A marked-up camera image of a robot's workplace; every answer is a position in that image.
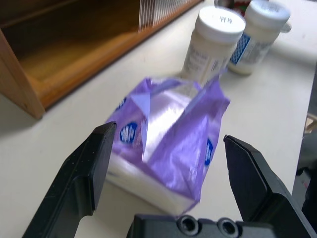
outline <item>bottle label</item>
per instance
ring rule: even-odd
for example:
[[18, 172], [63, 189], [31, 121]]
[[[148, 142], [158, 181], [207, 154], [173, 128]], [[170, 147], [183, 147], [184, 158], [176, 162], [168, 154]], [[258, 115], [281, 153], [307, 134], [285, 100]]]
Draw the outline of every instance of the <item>bottle label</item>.
[[233, 64], [256, 64], [263, 60], [273, 42], [257, 41], [243, 33], [237, 48], [231, 56]]
[[205, 84], [213, 76], [225, 68], [229, 58], [211, 58], [199, 51], [192, 43], [188, 48], [182, 74], [185, 78]]

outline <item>wooden shelf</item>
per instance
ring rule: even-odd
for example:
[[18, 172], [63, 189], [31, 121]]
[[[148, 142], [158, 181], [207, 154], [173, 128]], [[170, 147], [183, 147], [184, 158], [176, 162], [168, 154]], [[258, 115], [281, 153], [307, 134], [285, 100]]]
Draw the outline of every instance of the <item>wooden shelf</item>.
[[138, 32], [140, 0], [67, 0], [2, 32], [44, 108], [201, 0]]

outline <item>plastic bottle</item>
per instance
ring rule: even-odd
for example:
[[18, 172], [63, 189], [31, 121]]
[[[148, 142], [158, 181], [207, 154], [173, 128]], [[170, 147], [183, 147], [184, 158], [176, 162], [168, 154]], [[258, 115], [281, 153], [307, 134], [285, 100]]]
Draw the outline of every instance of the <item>plastic bottle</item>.
[[251, 74], [278, 37], [290, 17], [290, 12], [275, 2], [253, 0], [244, 17], [246, 29], [228, 68], [235, 73]]
[[202, 8], [196, 20], [181, 76], [205, 85], [227, 66], [245, 24], [243, 17], [227, 8]]

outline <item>white cap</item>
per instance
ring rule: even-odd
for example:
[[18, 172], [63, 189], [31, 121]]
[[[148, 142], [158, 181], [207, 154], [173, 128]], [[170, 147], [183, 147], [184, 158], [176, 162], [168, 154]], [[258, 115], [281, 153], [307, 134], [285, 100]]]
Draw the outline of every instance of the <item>white cap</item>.
[[238, 42], [246, 22], [238, 13], [224, 7], [203, 7], [196, 20], [195, 29], [204, 38], [222, 43]]
[[290, 16], [284, 6], [265, 0], [251, 1], [244, 15], [253, 24], [269, 29], [281, 29]]

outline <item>purple plastic packaging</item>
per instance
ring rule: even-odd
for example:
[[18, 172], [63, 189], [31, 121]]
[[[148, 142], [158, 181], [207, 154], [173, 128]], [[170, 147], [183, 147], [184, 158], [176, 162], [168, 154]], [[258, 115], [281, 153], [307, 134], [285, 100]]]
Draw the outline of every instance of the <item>purple plastic packaging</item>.
[[221, 118], [229, 105], [218, 79], [219, 76], [216, 76], [208, 82], [167, 132], [158, 136], [157, 146], [147, 159], [144, 151], [154, 97], [184, 82], [167, 78], [162, 83], [155, 83], [146, 78], [124, 98], [107, 120], [117, 123], [112, 148], [115, 157], [130, 163], [170, 192], [192, 200], [192, 204], [184, 207], [182, 212], [200, 201], [203, 181], [218, 143]]

